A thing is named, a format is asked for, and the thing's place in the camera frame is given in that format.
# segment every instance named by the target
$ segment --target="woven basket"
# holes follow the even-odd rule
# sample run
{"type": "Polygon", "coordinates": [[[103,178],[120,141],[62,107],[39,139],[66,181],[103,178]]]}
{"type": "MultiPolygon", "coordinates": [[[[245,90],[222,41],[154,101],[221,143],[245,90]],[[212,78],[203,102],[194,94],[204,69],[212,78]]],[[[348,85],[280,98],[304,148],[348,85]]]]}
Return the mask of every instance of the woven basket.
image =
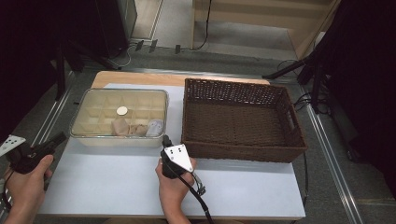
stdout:
{"type": "Polygon", "coordinates": [[[285,87],[186,78],[181,142],[193,158],[291,162],[307,150],[285,87]]]}

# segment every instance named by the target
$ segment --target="hand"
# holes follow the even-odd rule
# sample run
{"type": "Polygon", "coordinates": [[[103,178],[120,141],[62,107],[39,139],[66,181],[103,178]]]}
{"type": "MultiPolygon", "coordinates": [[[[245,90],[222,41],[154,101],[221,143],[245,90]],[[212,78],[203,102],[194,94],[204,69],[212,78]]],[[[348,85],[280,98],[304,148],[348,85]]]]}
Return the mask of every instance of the hand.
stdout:
{"type": "Polygon", "coordinates": [[[5,223],[33,223],[35,214],[44,202],[44,176],[51,177],[49,170],[53,156],[44,157],[37,167],[29,174],[12,174],[8,168],[4,179],[12,174],[7,182],[7,188],[12,197],[12,208],[5,223]]]}
{"type": "MultiPolygon", "coordinates": [[[[192,168],[195,169],[196,160],[192,158],[190,158],[190,160],[192,168]]],[[[161,159],[158,161],[155,172],[160,181],[161,207],[163,208],[163,213],[168,222],[170,224],[190,223],[181,210],[181,203],[187,192],[189,192],[189,188],[178,178],[170,179],[163,175],[163,164],[161,159]]],[[[185,173],[181,177],[190,185],[194,184],[194,179],[190,173],[185,173]]]]}

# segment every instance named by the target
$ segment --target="gray carpet floor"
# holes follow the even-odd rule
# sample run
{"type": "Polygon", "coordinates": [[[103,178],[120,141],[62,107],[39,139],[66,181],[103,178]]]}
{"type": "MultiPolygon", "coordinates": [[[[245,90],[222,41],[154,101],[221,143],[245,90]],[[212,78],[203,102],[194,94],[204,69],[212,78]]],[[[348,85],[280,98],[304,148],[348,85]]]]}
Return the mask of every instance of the gray carpet floor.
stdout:
{"type": "MultiPolygon", "coordinates": [[[[175,54],[174,49],[157,48],[154,52],[149,53],[149,47],[143,47],[139,51],[130,49],[129,53],[131,56],[129,63],[126,53],[113,60],[113,62],[118,64],[128,63],[128,65],[122,67],[122,71],[137,71],[144,68],[158,69],[160,71],[192,71],[219,73],[231,77],[260,78],[261,75],[274,73],[281,63],[281,61],[266,60],[263,58],[189,50],[175,54]]],[[[81,73],[75,72],[71,75],[73,78],[70,79],[73,79],[73,81],[68,84],[71,88],[70,94],[49,135],[56,134],[60,131],[69,134],[70,120],[75,115],[78,107],[75,102],[81,100],[83,92],[91,86],[96,73],[106,70],[102,65],[89,59],[84,60],[84,62],[86,64],[84,70],[81,73]]],[[[284,77],[271,81],[271,83],[286,86],[290,90],[290,96],[293,101],[297,100],[303,94],[302,87],[296,82],[296,75],[294,73],[286,74],[284,77]]],[[[310,85],[308,84],[304,88],[309,90],[310,85]]],[[[56,85],[48,90],[40,102],[21,121],[13,134],[23,136],[28,142],[33,142],[41,124],[44,122],[54,103],[55,95],[56,85]]],[[[305,140],[309,146],[306,152],[309,197],[305,206],[306,217],[300,220],[299,223],[396,223],[396,202],[392,198],[382,174],[370,164],[350,161],[347,157],[346,143],[337,131],[332,118],[329,115],[319,115],[321,124],[332,144],[334,156],[357,203],[362,222],[354,222],[348,217],[307,108],[298,111],[298,118],[304,130],[305,140]]],[[[62,157],[64,146],[65,143],[62,143],[57,148],[56,158],[62,157]]],[[[55,172],[57,161],[52,164],[52,169],[55,172]]],[[[1,171],[4,171],[7,164],[4,157],[1,158],[0,164],[1,171]]],[[[303,156],[293,162],[293,168],[302,197],[304,197],[304,191],[307,185],[305,184],[303,156]]],[[[39,215],[35,223],[96,224],[102,223],[104,220],[106,220],[104,217],[47,217],[39,215]]],[[[290,222],[257,220],[252,223],[290,222]]]]}

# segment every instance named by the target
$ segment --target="white table surface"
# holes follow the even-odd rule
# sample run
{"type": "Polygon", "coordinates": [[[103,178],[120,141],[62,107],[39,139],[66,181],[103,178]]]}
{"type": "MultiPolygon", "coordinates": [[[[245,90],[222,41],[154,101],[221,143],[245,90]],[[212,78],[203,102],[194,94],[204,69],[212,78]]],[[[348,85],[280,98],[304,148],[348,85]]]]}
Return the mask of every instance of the white table surface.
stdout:
{"type": "MultiPolygon", "coordinates": [[[[166,134],[181,137],[183,87],[109,84],[108,88],[169,93],[166,134]]],[[[40,214],[87,217],[163,217],[155,174],[161,147],[86,147],[70,138],[51,178],[40,214]]],[[[291,163],[198,159],[196,174],[213,218],[300,219],[304,207],[291,163]]],[[[190,194],[188,217],[205,218],[190,194]]]]}

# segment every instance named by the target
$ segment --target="white round object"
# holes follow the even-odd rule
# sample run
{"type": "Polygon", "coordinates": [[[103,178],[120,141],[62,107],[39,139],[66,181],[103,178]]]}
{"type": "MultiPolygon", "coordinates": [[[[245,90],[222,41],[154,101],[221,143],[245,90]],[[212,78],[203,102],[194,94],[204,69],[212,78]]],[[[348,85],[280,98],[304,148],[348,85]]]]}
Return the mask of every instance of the white round object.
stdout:
{"type": "Polygon", "coordinates": [[[122,116],[122,115],[126,115],[126,113],[128,113],[128,108],[126,106],[120,106],[117,109],[117,114],[122,116]]]}

